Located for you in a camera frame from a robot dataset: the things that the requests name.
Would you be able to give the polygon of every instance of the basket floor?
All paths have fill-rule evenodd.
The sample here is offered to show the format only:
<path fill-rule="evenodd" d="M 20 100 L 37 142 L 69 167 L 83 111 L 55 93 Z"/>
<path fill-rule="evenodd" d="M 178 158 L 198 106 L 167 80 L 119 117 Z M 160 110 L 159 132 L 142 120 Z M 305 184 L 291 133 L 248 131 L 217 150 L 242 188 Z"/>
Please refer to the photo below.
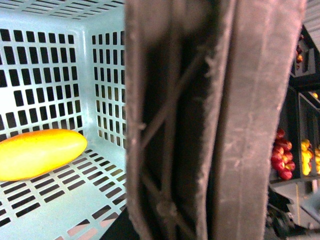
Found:
<path fill-rule="evenodd" d="M 0 182 L 0 236 L 99 239 L 126 204 L 125 156 L 118 151 L 117 164 L 114 152 L 89 144 L 81 156 L 54 171 Z"/>

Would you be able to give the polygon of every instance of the rectangular hole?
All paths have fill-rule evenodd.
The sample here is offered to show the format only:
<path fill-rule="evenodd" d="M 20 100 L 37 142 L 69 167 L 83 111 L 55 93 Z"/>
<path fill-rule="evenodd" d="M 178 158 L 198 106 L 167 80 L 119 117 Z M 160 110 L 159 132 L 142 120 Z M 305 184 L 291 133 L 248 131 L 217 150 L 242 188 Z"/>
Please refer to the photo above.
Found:
<path fill-rule="evenodd" d="M 69 234 L 70 237 L 72 237 L 77 233 L 79 233 L 81 230 L 83 230 L 88 224 L 90 224 L 90 222 L 87 219 L 85 219 L 82 222 L 78 223 L 73 228 L 69 229 L 67 233 Z"/>
<path fill-rule="evenodd" d="M 34 187 L 35 187 L 35 189 L 40 189 L 40 188 L 42 188 L 42 187 L 44 187 L 44 186 L 46 186 L 46 185 L 48 185 L 48 184 L 50 184 L 50 183 L 53 183 L 55 180 L 53 180 L 52 178 L 51 179 L 48 179 L 48 180 L 46 180 L 46 181 L 44 181 L 44 182 L 42 182 L 42 183 L 40 183 L 40 184 L 37 184 L 37 185 L 35 185 Z"/>
<path fill-rule="evenodd" d="M 54 81 L 56 83 L 61 82 L 60 69 L 59 67 L 53 68 Z"/>
<path fill-rule="evenodd" d="M 70 52 L 70 62 L 75 63 L 76 62 L 76 51 L 74 48 L 69 49 Z"/>
<path fill-rule="evenodd" d="M 61 61 L 63 63 L 67 63 L 68 62 L 67 49 L 65 47 L 61 47 L 60 52 L 61 52 Z"/>
<path fill-rule="evenodd" d="M 49 33 L 49 42 L 51 44 L 55 44 L 56 43 L 56 35 L 54 33 Z"/>
<path fill-rule="evenodd" d="M 16 49 L 18 51 L 18 57 L 19 57 L 20 64 L 28 64 L 26 49 L 23 46 L 18 46 Z"/>
<path fill-rule="evenodd" d="M 110 64 L 110 50 L 109 49 L 105 50 L 105 59 L 106 59 L 106 64 Z"/>
<path fill-rule="evenodd" d="M 105 81 L 105 71 L 104 71 L 104 68 L 101 67 L 100 68 L 100 75 L 101 75 L 101 81 L 104 82 Z"/>
<path fill-rule="evenodd" d="M 37 49 L 34 46 L 29 47 L 29 51 L 30 51 L 30 57 L 31 57 L 31 63 L 32 64 L 38 64 L 38 53 L 37 53 Z"/>
<path fill-rule="evenodd" d="M 66 39 L 65 39 L 65 35 L 64 34 L 59 34 L 59 42 L 61 44 L 65 44 L 66 43 Z"/>
<path fill-rule="evenodd" d="M 16 190 L 18 190 L 18 189 L 21 189 L 21 188 L 23 188 L 23 187 L 25 187 L 25 186 L 27 186 L 27 184 L 25 184 L 25 183 L 20 183 L 19 185 L 16 185 L 16 186 L 11 187 L 11 188 L 9 188 L 9 189 L 7 189 L 7 190 L 4 190 L 3 193 L 4 193 L 4 194 L 9 194 L 9 193 L 12 193 L 12 192 L 14 192 L 14 191 L 16 191 Z"/>
<path fill-rule="evenodd" d="M 102 49 L 99 50 L 100 63 L 104 63 L 104 51 Z"/>
<path fill-rule="evenodd" d="M 103 128 L 104 129 L 108 129 L 108 126 L 107 126 L 107 118 L 103 118 Z"/>
<path fill-rule="evenodd" d="M 43 64 L 49 63 L 48 50 L 46 47 L 40 47 L 41 58 Z"/>
<path fill-rule="evenodd" d="M 24 105 L 24 100 L 23 100 L 21 91 L 14 91 L 13 95 L 14 95 L 14 99 L 15 99 L 15 105 L 17 107 L 23 106 Z"/>
<path fill-rule="evenodd" d="M 97 50 L 93 49 L 93 62 L 96 64 L 97 63 Z"/>
<path fill-rule="evenodd" d="M 22 196 L 24 196 L 24 195 L 26 195 L 28 193 L 31 193 L 30 189 L 23 190 L 23 191 L 15 194 L 15 195 L 12 195 L 12 196 L 8 197 L 8 201 L 11 202 L 11 201 L 16 200 L 16 199 L 18 199 L 18 198 L 20 198 L 20 197 L 22 197 Z"/>
<path fill-rule="evenodd" d="M 108 192 L 105 196 L 110 199 L 112 198 L 114 195 L 118 194 L 121 192 L 121 188 L 120 187 L 117 187 L 116 189 L 112 190 L 111 192 Z"/>
<path fill-rule="evenodd" d="M 15 204 L 11 205 L 11 207 L 12 207 L 12 209 L 19 208 L 22 205 L 25 205 L 25 204 L 27 204 L 27 203 L 35 200 L 35 199 L 36 199 L 36 197 L 32 195 L 32 196 L 29 196 L 29 197 L 23 199 L 22 201 L 19 201 L 19 202 L 15 203 Z"/>
<path fill-rule="evenodd" d="M 104 182 L 107 181 L 107 180 L 109 180 L 109 177 L 104 176 L 104 177 L 100 178 L 99 180 L 95 181 L 95 182 L 93 183 L 93 185 L 98 186 L 98 185 L 104 183 Z"/>
<path fill-rule="evenodd" d="M 56 190 L 58 188 L 59 188 L 59 185 L 56 184 L 56 185 L 53 185 L 53 186 L 51 186 L 51 187 L 49 187 L 49 188 L 47 188 L 45 190 L 40 191 L 39 194 L 41 196 L 43 196 L 43 195 L 46 195 L 46 194 L 48 194 L 48 193 L 50 193 L 50 192 L 52 192 L 52 191 L 54 191 L 54 190 Z"/>
<path fill-rule="evenodd" d="M 101 95 L 103 99 L 106 98 L 106 89 L 104 85 L 101 86 Z"/>
<path fill-rule="evenodd" d="M 107 164 L 109 164 L 110 162 L 107 160 L 107 161 L 104 161 L 104 162 L 102 162 L 102 163 L 100 163 L 99 165 L 101 166 L 101 167 L 103 167 L 103 166 L 105 166 L 105 165 L 107 165 Z"/>
<path fill-rule="evenodd" d="M 118 205 L 119 203 L 121 203 L 122 201 L 124 201 L 126 199 L 126 194 L 122 194 L 121 196 L 117 197 L 115 200 L 113 200 L 113 204 L 114 205 Z"/>
<path fill-rule="evenodd" d="M 111 83 L 111 69 L 110 68 L 106 69 L 106 75 L 107 75 L 108 83 Z"/>
<path fill-rule="evenodd" d="M 116 171 L 114 171 L 114 172 L 112 172 L 111 173 L 111 176 L 116 176 L 116 175 L 118 175 L 119 173 L 122 173 L 123 172 L 123 170 L 121 170 L 121 169 L 118 169 L 118 170 L 116 170 Z"/>
<path fill-rule="evenodd" d="M 78 87 L 78 84 L 74 84 L 74 85 L 73 85 L 73 94 L 74 94 L 74 97 L 75 97 L 75 98 L 79 97 L 79 87 Z"/>
<path fill-rule="evenodd" d="M 0 35 L 1 35 L 3 42 L 10 42 L 11 41 L 10 33 L 9 33 L 8 29 L 0 29 Z"/>
<path fill-rule="evenodd" d="M 65 88 L 65 97 L 67 99 L 70 99 L 71 98 L 71 87 L 70 87 L 70 85 L 65 85 L 64 88 Z"/>
<path fill-rule="evenodd" d="M 73 117 L 69 118 L 69 126 L 70 126 L 70 130 L 76 129 L 75 119 Z"/>
<path fill-rule="evenodd" d="M 48 203 L 48 202 L 50 202 L 50 201 L 52 201 L 52 200 L 54 200 L 54 199 L 62 196 L 63 194 L 65 194 L 65 192 L 64 192 L 63 190 L 58 191 L 57 193 L 55 193 L 55 194 L 53 194 L 53 195 L 45 198 L 44 201 L 45 201 L 46 203 Z"/>
<path fill-rule="evenodd" d="M 50 72 L 50 68 L 49 67 L 45 67 L 43 69 L 43 72 L 44 72 L 44 80 L 45 82 L 48 84 L 48 83 L 51 83 L 51 72 Z"/>
<path fill-rule="evenodd" d="M 122 106 L 122 119 L 126 120 L 126 107 Z"/>
<path fill-rule="evenodd" d="M 40 115 L 41 115 L 41 120 L 45 121 L 48 119 L 48 115 L 47 115 L 47 110 L 45 106 L 41 106 L 40 107 Z"/>
<path fill-rule="evenodd" d="M 62 68 L 62 70 L 63 70 L 63 79 L 64 79 L 64 81 L 70 81 L 69 69 L 68 69 L 68 67 L 67 67 L 67 66 L 64 66 L 64 67 Z"/>
<path fill-rule="evenodd" d="M 55 105 L 50 105 L 50 116 L 52 119 L 55 119 L 57 117 L 57 112 L 56 112 L 56 106 Z"/>
<path fill-rule="evenodd" d="M 38 176 L 38 177 L 35 177 L 35 178 L 31 179 L 30 182 L 31 183 L 35 183 L 35 182 L 38 182 L 38 181 L 40 181 L 42 179 L 45 179 L 46 177 L 49 177 L 49 176 L 50 176 L 50 174 L 46 173 L 46 174 L 43 174 L 41 176 Z"/>
<path fill-rule="evenodd" d="M 121 70 L 121 84 L 125 85 L 125 70 Z"/>
<path fill-rule="evenodd" d="M 109 182 L 108 184 L 102 186 L 99 188 L 99 190 L 101 192 L 104 192 L 105 190 L 108 190 L 109 188 L 111 188 L 112 186 L 116 185 L 113 181 Z"/>
<path fill-rule="evenodd" d="M 72 80 L 77 80 L 78 79 L 77 67 L 76 66 L 72 66 L 71 67 L 71 74 L 72 74 Z"/>
<path fill-rule="evenodd" d="M 22 73 L 22 78 L 23 78 L 23 84 L 25 86 L 31 85 L 31 78 L 30 78 L 30 73 L 28 68 L 21 69 Z"/>
<path fill-rule="evenodd" d="M 113 70 L 113 81 L 115 84 L 118 83 L 118 70 L 117 69 Z"/>
<path fill-rule="evenodd" d="M 40 43 L 45 43 L 46 42 L 46 36 L 44 32 L 38 32 L 38 38 Z"/>
<path fill-rule="evenodd" d="M 78 168 L 79 170 L 81 170 L 81 169 L 84 169 L 84 168 L 86 168 L 86 167 L 88 167 L 88 166 L 90 166 L 90 165 L 92 165 L 91 162 L 86 162 L 85 164 L 82 164 L 82 165 L 78 166 L 77 168 Z"/>
<path fill-rule="evenodd" d="M 77 187 L 80 187 L 82 184 L 85 184 L 86 182 L 84 180 L 78 181 L 70 186 L 68 186 L 68 190 L 71 191 L 73 189 L 76 189 Z"/>
<path fill-rule="evenodd" d="M 86 157 L 84 157 L 84 158 L 81 158 L 79 160 L 73 161 L 72 164 L 73 165 L 77 165 L 77 164 L 80 164 L 80 163 L 84 162 L 85 160 L 88 160 L 88 159 Z"/>
<path fill-rule="evenodd" d="M 98 68 L 94 67 L 94 80 L 98 80 Z"/>
<path fill-rule="evenodd" d="M 35 108 L 29 109 L 29 114 L 32 123 L 38 122 L 37 110 Z"/>
<path fill-rule="evenodd" d="M 96 166 L 93 166 L 93 167 L 90 167 L 89 169 L 87 169 L 87 170 L 84 170 L 82 173 L 84 174 L 84 175 L 87 175 L 87 174 L 89 174 L 89 173 L 91 173 L 92 171 L 94 171 L 94 170 L 97 170 L 98 168 L 96 167 Z"/>
<path fill-rule="evenodd" d="M 59 103 L 58 107 L 59 107 L 59 115 L 60 115 L 60 117 L 65 116 L 66 115 L 65 104 L 64 103 Z"/>
<path fill-rule="evenodd" d="M 68 101 L 66 103 L 66 106 L 67 106 L 67 109 L 68 109 L 68 114 L 69 115 L 74 114 L 74 107 L 73 107 L 72 101 Z"/>
<path fill-rule="evenodd" d="M 42 84 L 40 69 L 34 68 L 32 71 L 35 84 Z"/>
<path fill-rule="evenodd" d="M 25 90 L 25 94 L 28 105 L 35 104 L 34 92 L 32 89 Z"/>
<path fill-rule="evenodd" d="M 53 172 L 56 174 L 56 173 L 59 173 L 59 172 L 65 170 L 65 169 L 68 169 L 68 168 L 70 168 L 69 165 L 64 165 L 62 167 L 59 167 L 58 169 L 53 170 Z"/>
<path fill-rule="evenodd" d="M 6 116 L 6 121 L 8 123 L 9 128 L 15 128 L 17 126 L 16 120 L 15 120 L 15 115 L 13 112 L 9 112 L 5 114 Z"/>
<path fill-rule="evenodd" d="M 125 123 L 122 123 L 122 134 L 127 133 L 127 125 Z"/>
<path fill-rule="evenodd" d="M 54 64 L 57 64 L 59 62 L 58 50 L 56 47 L 51 47 L 51 57 Z"/>
<path fill-rule="evenodd" d="M 29 43 L 34 43 L 36 41 L 35 35 L 33 31 L 27 31 L 26 32 L 26 39 Z"/>
<path fill-rule="evenodd" d="M 37 88 L 36 89 L 36 95 L 38 97 L 38 102 L 39 103 L 44 103 L 45 102 L 45 94 L 44 94 L 44 90 L 42 88 Z"/>
<path fill-rule="evenodd" d="M 46 88 L 46 94 L 48 96 L 48 101 L 52 102 L 55 100 L 55 96 L 54 96 L 54 89 L 52 86 L 49 86 Z"/>
<path fill-rule="evenodd" d="M 114 88 L 114 100 L 119 101 L 119 88 Z"/>
<path fill-rule="evenodd" d="M 17 70 L 16 69 L 10 69 L 9 70 L 9 75 L 10 75 L 12 86 L 13 87 L 20 86 L 19 76 L 18 76 Z"/>
<path fill-rule="evenodd" d="M 115 121 L 115 132 L 117 134 L 120 133 L 120 123 L 118 121 Z"/>
<path fill-rule="evenodd" d="M 3 122 L 2 117 L 0 115 L 0 131 L 4 130 L 4 129 L 5 129 L 5 125 L 4 125 L 4 122 Z"/>
<path fill-rule="evenodd" d="M 69 183 L 73 182 L 74 180 L 76 180 L 78 178 L 80 178 L 80 176 L 77 174 L 77 175 L 74 175 L 74 176 L 72 176 L 72 177 L 70 177 L 70 178 L 68 178 L 66 180 L 63 180 L 62 183 L 63 184 L 69 184 Z"/>
<path fill-rule="evenodd" d="M 14 34 L 14 39 L 16 42 L 23 42 L 24 41 L 24 38 L 22 36 L 22 31 L 14 30 L 13 34 Z"/>
<path fill-rule="evenodd" d="M 68 35 L 68 42 L 69 44 L 75 44 L 75 39 L 73 35 Z"/>
<path fill-rule="evenodd" d="M 121 31 L 120 33 L 121 45 L 125 45 L 125 31 Z"/>
<path fill-rule="evenodd" d="M 17 212 L 15 215 L 19 218 L 19 217 L 31 212 L 32 210 L 34 210 L 34 209 L 36 209 L 38 207 L 40 207 L 40 204 L 37 202 L 37 203 L 35 203 L 35 204 L 23 209 L 22 211 Z"/>
<path fill-rule="evenodd" d="M 108 99 L 112 100 L 112 89 L 110 86 L 108 86 Z"/>
<path fill-rule="evenodd" d="M 125 51 L 121 50 L 121 65 L 124 66 L 125 65 Z"/>
<path fill-rule="evenodd" d="M 121 89 L 121 100 L 123 103 L 126 102 L 126 90 L 125 89 Z"/>
<path fill-rule="evenodd" d="M 105 44 L 110 45 L 110 34 L 109 33 L 105 34 Z"/>
<path fill-rule="evenodd" d="M 113 50 L 113 64 L 118 65 L 118 51 L 115 49 Z"/>
<path fill-rule="evenodd" d="M 109 205 L 106 205 L 103 208 L 101 208 L 98 211 L 96 211 L 94 214 L 92 214 L 92 217 L 94 219 L 98 219 L 99 217 L 101 217 L 102 215 L 107 213 L 110 209 L 111 209 L 111 207 Z"/>
<path fill-rule="evenodd" d="M 123 174 L 122 176 L 118 177 L 116 180 L 118 182 L 121 182 L 122 180 L 126 179 L 126 174 Z"/>
<path fill-rule="evenodd" d="M 111 171 L 112 169 L 114 169 L 116 167 L 116 165 L 111 165 L 111 166 L 108 166 L 106 167 L 104 170 L 106 170 L 107 172 Z"/>
<path fill-rule="evenodd" d="M 71 169 L 71 170 L 66 171 L 66 172 L 64 172 L 64 173 L 61 173 L 61 174 L 58 175 L 57 177 L 58 177 L 59 179 L 62 179 L 62 178 L 66 177 L 66 176 L 68 176 L 68 175 L 70 175 L 70 174 L 73 174 L 74 172 L 75 172 L 75 170 Z"/>
<path fill-rule="evenodd" d="M 99 45 L 102 45 L 102 34 L 99 34 Z"/>
<path fill-rule="evenodd" d="M 6 88 L 8 86 L 5 71 L 0 70 L 0 88 Z"/>

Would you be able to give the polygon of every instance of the plastic basket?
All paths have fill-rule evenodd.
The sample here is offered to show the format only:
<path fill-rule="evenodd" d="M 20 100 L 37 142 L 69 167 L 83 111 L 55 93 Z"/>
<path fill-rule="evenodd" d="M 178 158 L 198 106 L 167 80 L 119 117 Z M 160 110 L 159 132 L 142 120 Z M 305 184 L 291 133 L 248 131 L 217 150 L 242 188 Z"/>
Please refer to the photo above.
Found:
<path fill-rule="evenodd" d="M 124 209 L 123 30 L 122 0 L 0 0 L 0 141 L 55 128 L 88 140 L 66 166 L 0 182 L 0 240 L 99 239 Z"/>

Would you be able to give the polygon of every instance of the red apple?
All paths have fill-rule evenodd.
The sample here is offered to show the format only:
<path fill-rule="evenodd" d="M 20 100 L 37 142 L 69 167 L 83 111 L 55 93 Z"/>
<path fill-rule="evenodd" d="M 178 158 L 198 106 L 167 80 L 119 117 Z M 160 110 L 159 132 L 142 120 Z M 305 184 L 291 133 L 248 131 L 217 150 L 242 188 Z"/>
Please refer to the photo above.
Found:
<path fill-rule="evenodd" d="M 288 158 L 289 162 L 292 161 L 292 159 L 294 158 L 294 156 L 292 155 L 292 153 L 289 152 L 289 151 L 285 151 L 285 152 L 283 153 L 283 155 L 285 155 L 285 156 Z"/>
<path fill-rule="evenodd" d="M 296 164 L 293 161 L 289 161 L 284 167 L 292 172 L 296 169 Z"/>
<path fill-rule="evenodd" d="M 285 131 L 282 128 L 278 128 L 276 131 L 275 139 L 283 139 L 285 136 Z"/>
<path fill-rule="evenodd" d="M 274 153 L 274 152 L 278 152 L 281 155 L 283 155 L 285 153 L 285 150 L 282 146 L 274 146 L 272 149 L 272 153 Z"/>
<path fill-rule="evenodd" d="M 281 171 L 278 171 L 279 177 L 282 178 L 283 180 L 289 180 L 292 179 L 292 172 L 285 168 Z"/>
<path fill-rule="evenodd" d="M 282 162 L 282 155 L 279 152 L 273 152 L 271 156 L 272 163 Z"/>
<path fill-rule="evenodd" d="M 288 159 L 288 157 L 286 156 L 286 155 L 282 155 L 282 162 L 284 163 L 284 164 L 287 164 L 288 162 L 289 162 L 289 159 Z"/>
<path fill-rule="evenodd" d="M 283 169 L 285 169 L 285 163 L 283 161 L 272 162 L 271 166 L 274 170 L 277 171 L 282 171 Z"/>
<path fill-rule="evenodd" d="M 276 146 L 283 147 L 283 150 L 290 151 L 292 149 L 292 143 L 284 138 L 276 139 L 274 141 Z"/>

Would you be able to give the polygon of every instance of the light blue plastic basket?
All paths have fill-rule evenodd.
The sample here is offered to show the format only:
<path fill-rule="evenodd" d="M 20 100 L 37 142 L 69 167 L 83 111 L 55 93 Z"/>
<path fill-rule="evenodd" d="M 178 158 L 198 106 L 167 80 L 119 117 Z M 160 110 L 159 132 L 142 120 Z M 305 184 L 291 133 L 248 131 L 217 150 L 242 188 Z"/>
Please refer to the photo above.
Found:
<path fill-rule="evenodd" d="M 124 209 L 123 31 L 123 0 L 0 0 L 0 141 L 55 128 L 88 140 L 64 167 L 0 182 L 0 240 L 95 240 Z"/>

